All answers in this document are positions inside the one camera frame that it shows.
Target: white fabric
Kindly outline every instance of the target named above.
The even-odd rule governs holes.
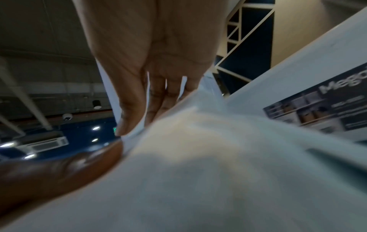
[[[366,231],[366,180],[352,183],[305,144],[367,168],[360,145],[230,115],[199,91],[154,123],[110,173],[3,231]]]

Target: security camera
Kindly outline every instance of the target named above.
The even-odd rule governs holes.
[[[62,115],[62,119],[64,120],[64,121],[69,121],[69,120],[71,120],[73,118],[73,115],[72,114],[63,114]]]

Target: beige wall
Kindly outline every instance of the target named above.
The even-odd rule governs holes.
[[[271,66],[275,66],[355,12],[322,0],[276,0]]]

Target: air conditioning unit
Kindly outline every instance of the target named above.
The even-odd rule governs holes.
[[[68,145],[67,138],[60,131],[30,135],[18,141],[16,149],[24,153],[39,153]]]

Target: poster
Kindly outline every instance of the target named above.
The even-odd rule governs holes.
[[[367,127],[367,63],[264,108],[274,120],[324,133]]]

